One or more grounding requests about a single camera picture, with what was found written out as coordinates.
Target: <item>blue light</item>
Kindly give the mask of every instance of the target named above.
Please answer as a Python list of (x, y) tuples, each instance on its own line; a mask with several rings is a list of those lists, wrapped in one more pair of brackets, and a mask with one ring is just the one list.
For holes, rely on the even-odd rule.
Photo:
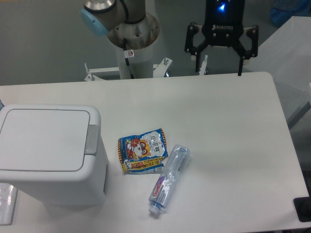
[(220, 7), (218, 7), (218, 10), (224, 12), (225, 11), (225, 4), (222, 4)]

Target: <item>white panel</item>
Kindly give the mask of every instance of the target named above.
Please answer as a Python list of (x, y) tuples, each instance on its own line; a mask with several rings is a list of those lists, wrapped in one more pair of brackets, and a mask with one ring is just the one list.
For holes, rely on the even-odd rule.
[(88, 123), (85, 111), (11, 110), (0, 132), (0, 170), (80, 169)]

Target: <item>bottle cap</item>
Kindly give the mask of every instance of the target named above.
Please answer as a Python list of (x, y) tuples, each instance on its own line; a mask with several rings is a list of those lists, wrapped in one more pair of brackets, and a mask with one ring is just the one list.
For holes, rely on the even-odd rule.
[(160, 212), (160, 209), (157, 208), (157, 207), (155, 207), (154, 205), (151, 205), (151, 206), (149, 207), (149, 211), (150, 211), (150, 213), (153, 214), (153, 215), (158, 215), (159, 212)]

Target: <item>bottle label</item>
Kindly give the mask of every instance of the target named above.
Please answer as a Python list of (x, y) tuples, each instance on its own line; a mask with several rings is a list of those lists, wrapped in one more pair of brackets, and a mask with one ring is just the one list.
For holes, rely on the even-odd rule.
[(162, 186), (162, 183), (163, 183), (164, 180), (165, 180), (165, 176), (161, 176), (161, 177), (157, 180), (157, 182), (156, 182), (156, 184), (155, 184), (155, 187), (154, 187), (154, 189), (152, 190), (152, 196), (153, 196), (153, 198), (156, 198), (156, 197), (157, 197), (158, 193), (160, 192), (160, 189), (161, 189), (161, 186)]

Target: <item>blue object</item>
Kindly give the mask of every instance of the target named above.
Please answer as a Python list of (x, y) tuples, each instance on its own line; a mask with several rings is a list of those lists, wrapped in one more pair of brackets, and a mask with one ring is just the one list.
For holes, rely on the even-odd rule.
[(225, 11), (225, 4), (222, 4), (220, 7), (218, 7), (218, 10), (224, 12)]
[(270, 20), (278, 27), (292, 16), (307, 16), (311, 0), (275, 0), (270, 11)]
[(80, 16), (87, 27), (98, 36), (106, 35), (109, 31), (107, 28), (86, 9), (80, 11)]
[(4, 104), (1, 102), (1, 100), (0, 100), (0, 111), (1, 111), (1, 109), (4, 107)]

